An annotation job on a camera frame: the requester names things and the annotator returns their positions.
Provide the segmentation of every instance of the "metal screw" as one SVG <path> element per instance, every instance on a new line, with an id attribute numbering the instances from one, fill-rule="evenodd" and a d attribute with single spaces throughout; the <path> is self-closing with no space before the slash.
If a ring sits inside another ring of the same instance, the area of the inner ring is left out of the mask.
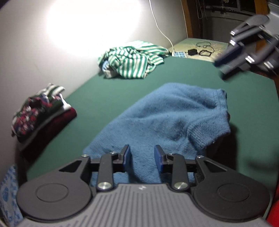
<path id="1" fill-rule="evenodd" d="M 98 188 L 103 189 L 103 190 L 110 189 L 111 187 L 112 187 L 111 183 L 106 182 L 106 181 L 98 183 Z"/>
<path id="2" fill-rule="evenodd" d="M 176 189 L 185 189 L 188 187 L 188 184 L 186 182 L 177 182 L 174 184 L 174 187 Z"/>

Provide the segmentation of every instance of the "mattress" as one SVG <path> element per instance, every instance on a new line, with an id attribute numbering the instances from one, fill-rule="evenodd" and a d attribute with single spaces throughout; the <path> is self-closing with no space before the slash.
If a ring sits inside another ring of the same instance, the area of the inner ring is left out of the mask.
<path id="1" fill-rule="evenodd" d="M 28 179 L 80 156 L 103 127 L 125 109 L 163 84 L 178 82 L 227 92 L 232 133 L 224 139 L 215 159 L 273 190 L 279 163 L 279 103 L 275 84 L 251 72 L 239 73 L 225 82 L 219 73 L 211 62 L 168 57 L 145 79 L 94 76 L 66 98 L 76 109 L 77 118 L 29 168 Z"/>
<path id="2" fill-rule="evenodd" d="M 215 58 L 218 57 L 224 50 L 226 50 L 228 47 L 228 44 L 225 42 L 218 42 L 218 41 L 213 41 L 213 40 L 208 40 L 208 39 L 195 39 L 195 38 L 188 38 L 180 43 L 174 45 L 174 49 L 176 52 L 188 52 L 188 50 L 191 49 L 197 49 L 198 53 L 201 50 L 207 50 L 209 52 L 213 52 L 209 57 L 207 56 L 200 56 L 200 55 L 188 55 L 186 54 L 186 58 L 191 58 L 191 59 L 198 59 L 198 60 L 203 60 L 203 61 L 209 61 L 209 62 L 214 62 Z"/>

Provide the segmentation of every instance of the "black cable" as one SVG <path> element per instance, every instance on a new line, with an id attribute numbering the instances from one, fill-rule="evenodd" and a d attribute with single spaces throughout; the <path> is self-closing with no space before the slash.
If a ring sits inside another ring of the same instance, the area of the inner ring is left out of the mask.
<path id="1" fill-rule="evenodd" d="M 202 48 L 211 47 L 211 48 L 213 49 L 213 52 L 210 52 L 210 51 L 208 51 L 208 50 L 201 50 L 201 51 L 199 52 L 199 55 L 201 55 L 201 56 L 210 57 L 211 54 L 215 52 L 214 48 L 211 46 L 211 43 L 208 42 L 208 41 L 197 42 L 197 43 L 196 43 L 196 46 L 197 46 L 197 47 L 202 47 Z M 210 54 L 209 54 L 209 55 L 202 55 L 202 52 L 207 52 L 207 53 L 210 53 Z"/>

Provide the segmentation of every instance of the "white cable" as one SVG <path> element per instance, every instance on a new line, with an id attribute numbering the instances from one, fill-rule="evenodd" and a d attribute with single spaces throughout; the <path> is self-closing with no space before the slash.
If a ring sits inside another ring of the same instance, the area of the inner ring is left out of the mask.
<path id="1" fill-rule="evenodd" d="M 156 18 L 155 18 L 154 13 L 153 13 L 152 5 L 151 5 L 151 0 L 149 0 L 149 5 L 150 5 L 150 9 L 151 9 L 152 15 L 153 15 L 153 17 L 154 17 L 154 20 L 155 20 L 155 23 L 156 23 L 157 28 L 158 28 L 159 31 L 162 33 L 162 35 L 165 36 L 165 34 L 164 34 L 164 33 L 160 30 L 160 28 L 158 27 L 157 20 L 156 20 Z"/>
<path id="2" fill-rule="evenodd" d="M 203 9 L 205 11 L 205 0 L 203 0 Z"/>
<path id="3" fill-rule="evenodd" d="M 200 18 L 200 17 L 199 17 L 198 3 L 199 3 L 199 0 L 198 0 L 198 1 L 196 0 L 196 6 L 197 6 L 198 18 L 199 18 L 199 19 L 202 19 L 202 18 L 203 18 L 203 12 L 202 12 L 202 10 L 201 10 L 201 18 Z"/>

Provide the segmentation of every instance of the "black charger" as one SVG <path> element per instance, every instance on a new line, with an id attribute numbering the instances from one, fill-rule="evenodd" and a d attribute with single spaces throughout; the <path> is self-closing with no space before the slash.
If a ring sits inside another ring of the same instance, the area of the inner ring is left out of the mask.
<path id="1" fill-rule="evenodd" d="M 198 54 L 198 51 L 197 51 L 197 49 L 191 49 L 191 50 L 188 50 L 188 54 L 189 54 L 190 56 L 192 56 L 192 55 L 197 55 L 197 54 Z"/>

